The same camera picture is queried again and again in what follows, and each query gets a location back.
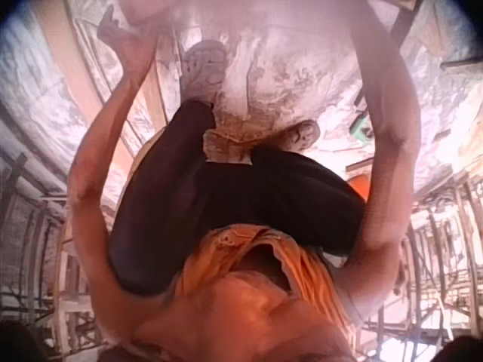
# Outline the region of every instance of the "hand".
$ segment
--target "hand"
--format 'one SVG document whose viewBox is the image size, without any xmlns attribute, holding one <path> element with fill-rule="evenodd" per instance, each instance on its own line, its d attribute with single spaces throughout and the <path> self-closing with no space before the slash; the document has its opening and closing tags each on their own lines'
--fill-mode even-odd
<svg viewBox="0 0 483 362">
<path fill-rule="evenodd" d="M 125 75 L 144 79 L 154 60 L 158 36 L 152 29 L 141 34 L 121 29 L 119 21 L 112 18 L 113 13 L 110 5 L 100 21 L 97 37 L 115 51 Z"/>
</svg>

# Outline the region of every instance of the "bare foot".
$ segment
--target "bare foot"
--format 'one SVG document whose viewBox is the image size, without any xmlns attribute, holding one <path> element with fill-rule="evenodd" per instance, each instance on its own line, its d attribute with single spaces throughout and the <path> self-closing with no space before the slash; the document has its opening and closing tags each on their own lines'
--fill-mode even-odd
<svg viewBox="0 0 483 362">
<path fill-rule="evenodd" d="M 213 104 L 225 80 L 227 66 L 226 49 L 219 41 L 204 40 L 193 45 L 182 60 L 181 103 L 200 100 Z"/>
<path fill-rule="evenodd" d="M 303 152 L 312 146 L 320 137 L 317 122 L 308 120 L 295 124 L 269 138 L 265 144 L 275 146 L 282 151 Z"/>
</svg>

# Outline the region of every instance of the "dark trousers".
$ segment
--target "dark trousers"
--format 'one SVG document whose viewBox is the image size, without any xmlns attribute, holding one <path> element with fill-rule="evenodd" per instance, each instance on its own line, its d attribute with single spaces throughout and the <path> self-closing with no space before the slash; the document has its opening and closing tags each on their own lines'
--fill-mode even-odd
<svg viewBox="0 0 483 362">
<path fill-rule="evenodd" d="M 210 107 L 184 103 L 129 182 L 109 242 L 124 289 L 166 290 L 202 237 L 233 223 L 268 225 L 301 246 L 350 253 L 365 203 L 343 179 L 310 158 L 268 146 L 253 150 L 253 165 L 207 163 L 209 128 L 215 128 Z"/>
</svg>

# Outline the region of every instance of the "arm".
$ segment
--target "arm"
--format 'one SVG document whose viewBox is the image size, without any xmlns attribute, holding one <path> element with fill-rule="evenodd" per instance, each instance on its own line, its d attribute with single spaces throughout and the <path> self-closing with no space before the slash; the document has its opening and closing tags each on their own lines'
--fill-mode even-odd
<svg viewBox="0 0 483 362">
<path fill-rule="evenodd" d="M 398 274 L 399 244 L 413 204 L 420 149 L 420 108 L 398 48 L 366 1 L 344 2 L 361 68 L 376 152 L 371 193 L 352 255 L 337 283 L 366 317 L 387 297 Z"/>
<path fill-rule="evenodd" d="M 67 190 L 74 244 L 88 278 L 97 322 L 111 342 L 129 343 L 139 323 L 158 308 L 159 298 L 142 299 L 117 284 L 108 263 L 109 233 L 100 199 L 122 126 L 149 70 L 157 38 L 141 38 L 119 29 L 112 20 L 112 8 L 101 21 L 98 37 L 118 54 L 124 75 L 78 148 Z"/>
</svg>

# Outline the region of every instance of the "dusty surface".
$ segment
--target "dusty surface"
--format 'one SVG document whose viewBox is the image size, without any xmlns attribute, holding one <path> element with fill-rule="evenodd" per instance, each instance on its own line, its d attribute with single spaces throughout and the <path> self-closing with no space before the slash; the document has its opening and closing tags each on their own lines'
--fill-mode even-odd
<svg viewBox="0 0 483 362">
<path fill-rule="evenodd" d="M 68 4 L 79 47 L 105 101 L 122 74 L 115 55 L 95 38 L 108 2 L 69 0 Z M 398 9 L 381 2 L 374 5 L 389 29 Z M 294 122 L 315 119 L 322 137 L 306 155 L 345 177 L 345 167 L 373 155 L 374 147 L 349 135 L 357 115 L 353 102 L 361 88 L 360 75 L 346 32 L 323 10 L 308 0 L 297 6 L 288 1 L 198 0 L 164 15 L 158 20 L 162 35 L 156 61 L 168 119 L 180 102 L 180 55 L 202 39 L 217 39 L 226 45 L 230 58 L 216 107 L 220 131 L 237 140 L 255 140 Z M 119 8 L 116 15 L 123 20 Z M 87 129 L 86 120 L 49 54 L 31 5 L 12 17 L 0 44 L 2 101 L 38 147 L 67 172 Z M 402 47 L 422 106 L 417 189 L 435 179 L 442 167 L 457 162 L 458 147 L 481 105 L 481 73 L 448 74 L 439 67 L 442 60 L 464 59 L 467 44 L 464 23 L 445 2 L 426 0 Z M 0 141 L 15 157 L 22 146 L 1 122 L 0 127 Z M 434 142 L 438 133 L 450 129 L 449 137 Z M 135 155 L 153 133 L 144 100 L 138 97 L 123 133 L 125 144 Z M 62 190 L 62 184 L 35 159 L 27 166 L 49 189 Z M 106 187 L 111 208 L 125 177 L 120 170 L 111 170 Z"/>
</svg>

